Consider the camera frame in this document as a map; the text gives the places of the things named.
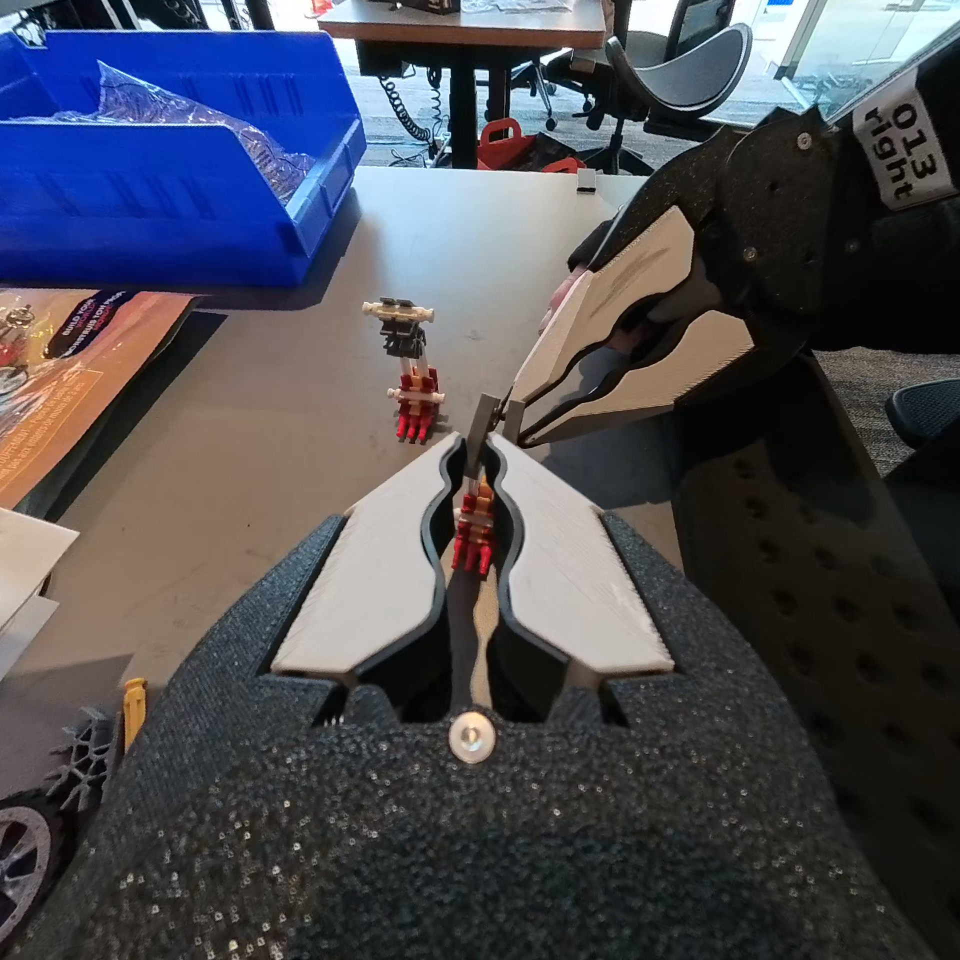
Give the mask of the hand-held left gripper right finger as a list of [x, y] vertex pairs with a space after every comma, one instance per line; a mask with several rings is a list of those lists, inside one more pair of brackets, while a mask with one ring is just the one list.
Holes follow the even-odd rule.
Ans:
[[601, 510], [518, 446], [487, 437], [511, 525], [499, 606], [517, 635], [596, 676], [672, 672], [675, 662]]

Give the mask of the small red yellow toy assembly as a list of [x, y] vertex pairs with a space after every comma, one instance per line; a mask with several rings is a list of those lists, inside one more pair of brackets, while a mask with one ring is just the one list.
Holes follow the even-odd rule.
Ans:
[[470, 479], [462, 495], [461, 505], [454, 511], [455, 532], [452, 570], [488, 576], [496, 546], [496, 494], [486, 473]]

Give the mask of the blue plastic bin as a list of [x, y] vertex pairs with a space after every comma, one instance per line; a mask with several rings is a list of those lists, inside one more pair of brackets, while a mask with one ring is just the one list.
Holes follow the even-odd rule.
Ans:
[[[225, 126], [53, 123], [98, 110], [100, 66], [245, 121], [316, 163], [282, 202]], [[319, 30], [2, 33], [1, 272], [11, 285], [296, 287], [366, 150]]]

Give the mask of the orange toy parts bag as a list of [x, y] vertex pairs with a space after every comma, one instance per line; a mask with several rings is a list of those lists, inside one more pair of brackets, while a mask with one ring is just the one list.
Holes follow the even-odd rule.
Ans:
[[42, 483], [196, 302], [169, 292], [2, 290], [2, 508]]

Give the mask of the black dimpled plastic panel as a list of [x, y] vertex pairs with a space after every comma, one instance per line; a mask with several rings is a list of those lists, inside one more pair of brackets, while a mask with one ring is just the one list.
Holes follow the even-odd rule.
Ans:
[[958, 622], [810, 356], [669, 418], [686, 575], [806, 727], [875, 872], [958, 958]]

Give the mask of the black toy wheel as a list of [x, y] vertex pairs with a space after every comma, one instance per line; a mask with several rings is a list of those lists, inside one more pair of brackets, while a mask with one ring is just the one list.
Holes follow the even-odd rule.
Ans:
[[42, 787], [1, 800], [1, 945], [47, 896], [64, 862], [68, 828]]

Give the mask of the wooden desk with black legs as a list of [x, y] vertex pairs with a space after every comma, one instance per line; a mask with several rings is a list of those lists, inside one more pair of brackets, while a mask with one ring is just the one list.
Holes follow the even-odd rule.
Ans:
[[491, 73], [490, 116], [509, 114], [508, 72], [564, 48], [596, 49], [606, 35], [599, 1], [559, 10], [461, 11], [434, 14], [386, 2], [346, 1], [318, 18], [333, 39], [354, 41], [361, 73], [401, 77], [407, 65], [449, 72], [452, 166], [476, 168], [475, 71]]

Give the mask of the black mesh office chair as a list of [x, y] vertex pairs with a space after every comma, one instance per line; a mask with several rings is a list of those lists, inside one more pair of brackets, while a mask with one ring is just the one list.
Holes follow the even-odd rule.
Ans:
[[586, 126], [597, 131], [615, 121], [608, 145], [583, 150], [578, 159], [607, 175], [648, 176], [653, 168], [623, 140], [626, 122], [649, 134], [704, 142], [719, 124], [707, 116], [734, 92], [750, 59], [753, 35], [732, 23], [734, 2], [677, 2], [666, 34], [630, 31], [635, 2], [605, 2], [611, 32], [601, 48], [575, 49], [553, 80], [583, 96]]

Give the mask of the person's right hand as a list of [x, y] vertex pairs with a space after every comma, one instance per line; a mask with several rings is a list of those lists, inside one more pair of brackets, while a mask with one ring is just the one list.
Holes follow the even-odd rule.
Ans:
[[592, 272], [583, 264], [578, 265], [573, 270], [570, 270], [568, 276], [558, 285], [557, 289], [550, 297], [544, 316], [538, 324], [537, 335], [543, 335], [545, 333], [553, 320], [554, 314], [569, 296], [571, 289], [575, 288], [577, 284], [580, 283], [580, 278], [584, 274], [586, 274], [588, 277], [593, 275]]

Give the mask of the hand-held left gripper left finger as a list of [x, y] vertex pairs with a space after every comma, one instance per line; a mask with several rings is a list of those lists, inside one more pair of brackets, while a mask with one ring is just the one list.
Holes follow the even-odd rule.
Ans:
[[358, 679], [437, 624], [463, 464], [447, 434], [348, 509], [272, 674]]

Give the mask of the grey-topped red yellow toy assembly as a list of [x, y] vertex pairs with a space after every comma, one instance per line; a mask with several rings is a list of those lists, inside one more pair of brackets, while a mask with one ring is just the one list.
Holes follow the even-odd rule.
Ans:
[[446, 401], [437, 368], [426, 354], [425, 325], [435, 321], [435, 311], [409, 299], [383, 296], [363, 302], [362, 312], [378, 320], [384, 351], [400, 365], [398, 386], [387, 390], [398, 406], [395, 436], [423, 445]]

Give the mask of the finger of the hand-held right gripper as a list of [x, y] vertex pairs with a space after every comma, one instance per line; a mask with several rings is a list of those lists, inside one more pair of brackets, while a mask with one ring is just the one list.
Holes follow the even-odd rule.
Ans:
[[743, 319], [707, 311], [690, 322], [661, 358], [615, 371], [587, 397], [561, 405], [523, 429], [516, 443], [531, 449], [714, 399], [747, 381], [755, 352]]
[[694, 230], [669, 207], [603, 267], [586, 269], [553, 311], [511, 387], [534, 402], [565, 379], [578, 355], [606, 342], [634, 304], [670, 293], [690, 275]]

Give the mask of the red tote bag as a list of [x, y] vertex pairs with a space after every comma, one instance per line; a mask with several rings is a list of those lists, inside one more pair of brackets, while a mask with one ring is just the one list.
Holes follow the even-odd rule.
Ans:
[[486, 123], [477, 141], [480, 171], [576, 174], [586, 167], [576, 150], [547, 133], [524, 134], [513, 117]]

